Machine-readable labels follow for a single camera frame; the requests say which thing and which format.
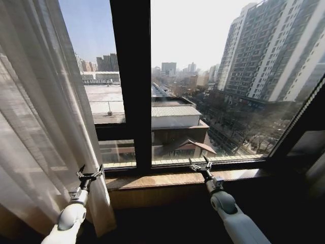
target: window frame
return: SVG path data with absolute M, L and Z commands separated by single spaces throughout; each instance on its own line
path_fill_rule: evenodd
M 137 166 L 105 169 L 105 175 L 190 172 L 189 166 L 184 164 L 151 166 L 150 0 L 128 2 L 127 8 L 120 0 L 110 0 L 110 4 L 126 122 L 95 124 L 95 129 L 99 141 L 133 139 Z M 212 165 L 212 169 L 268 168 L 279 170 L 310 167 L 319 158 L 321 152 L 305 156 L 288 156 L 288 153 L 306 131 L 325 130 L 325 121 L 319 118 L 319 109 L 317 109 L 324 102 L 324 83 L 325 76 L 291 120 L 267 158 L 217 161 L 218 163 Z

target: window ledge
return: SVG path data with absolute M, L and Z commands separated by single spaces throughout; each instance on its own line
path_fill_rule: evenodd
M 211 173 L 214 176 L 221 176 L 224 180 L 269 176 L 268 173 L 260 169 L 212 171 Z M 192 185 L 202 184 L 203 182 L 204 179 L 200 173 L 170 173 L 150 176 L 106 177 L 105 180 L 108 191 Z

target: corrugated roof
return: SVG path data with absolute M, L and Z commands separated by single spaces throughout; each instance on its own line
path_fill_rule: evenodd
M 201 115 L 192 106 L 151 107 L 151 117 Z

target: wall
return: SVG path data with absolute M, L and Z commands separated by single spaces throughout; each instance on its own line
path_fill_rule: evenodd
M 166 117 L 152 117 L 152 128 L 172 128 L 172 127 L 191 127 L 199 124 L 200 116 L 166 116 Z

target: window glass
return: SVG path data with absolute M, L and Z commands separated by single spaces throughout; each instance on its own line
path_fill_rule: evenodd
M 151 1 L 153 165 L 267 157 L 318 84 L 321 1 L 250 2 Z
M 125 122 L 110 2 L 59 0 L 95 124 Z
M 100 141 L 105 168 L 136 166 L 133 140 Z

